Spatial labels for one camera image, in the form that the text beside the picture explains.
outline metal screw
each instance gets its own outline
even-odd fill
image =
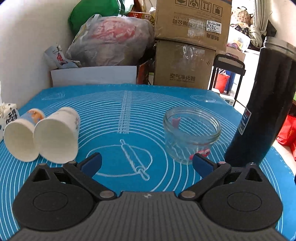
[[[150,193],[147,193],[144,195],[144,197],[148,199],[148,198],[152,197],[152,195]]]
[[[193,191],[184,191],[184,192],[181,192],[181,196],[183,198],[193,198],[193,197],[195,197],[195,192],[193,192]]]
[[[100,192],[100,196],[101,196],[102,198],[111,198],[111,197],[114,196],[114,192],[109,191],[109,190],[101,191],[101,192]]]

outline rolling pin illustration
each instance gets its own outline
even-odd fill
[[[150,179],[150,176],[146,173],[146,168],[139,159],[136,152],[133,150],[133,148],[127,144],[124,139],[120,140],[121,143],[121,149],[124,152],[126,159],[130,163],[133,171],[137,174],[140,174],[143,180],[148,181]]]

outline baking mat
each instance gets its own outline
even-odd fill
[[[148,85],[51,88],[36,95],[20,109],[20,114],[39,108],[48,116],[63,106],[74,108],[81,117],[76,161],[100,152],[103,164],[93,178],[117,194],[125,190],[175,191],[179,194],[200,180],[192,165],[181,165],[165,152],[163,116],[166,110],[175,106],[198,107],[220,121],[221,136],[208,156],[215,162],[224,160],[224,153],[241,119],[232,106],[212,91]],[[9,239],[18,230],[12,215],[12,202],[26,178],[41,162],[51,167],[60,166],[42,157],[30,163],[21,162],[9,154],[4,142],[0,144],[2,240]],[[290,239],[296,231],[293,173],[274,148],[260,167],[284,204],[276,229]]]

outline barcode sticker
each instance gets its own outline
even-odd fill
[[[207,20],[207,31],[220,34],[221,29],[222,29],[221,23]]]

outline curtain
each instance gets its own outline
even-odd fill
[[[251,38],[252,44],[260,48],[262,45],[262,38],[261,35],[266,34],[266,27],[268,23],[268,14],[269,4],[267,4],[268,0],[254,0],[254,20],[253,24],[250,26],[249,29],[249,37]]]

